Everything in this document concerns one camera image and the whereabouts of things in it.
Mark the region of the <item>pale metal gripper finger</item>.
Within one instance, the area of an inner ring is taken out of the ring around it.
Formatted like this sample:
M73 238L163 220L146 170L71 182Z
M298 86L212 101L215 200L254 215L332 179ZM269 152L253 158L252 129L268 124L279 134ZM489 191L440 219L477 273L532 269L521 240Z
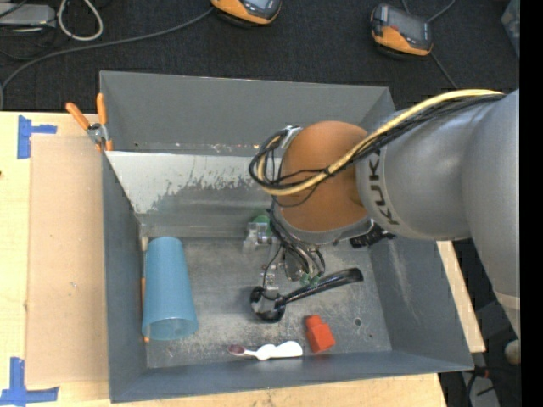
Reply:
M244 253L254 252L257 248L271 245L272 241L272 229L268 223L250 222L247 225L242 251Z
M277 289L267 289L264 287L255 288L255 313L257 315L275 315L277 313L276 300L278 297Z

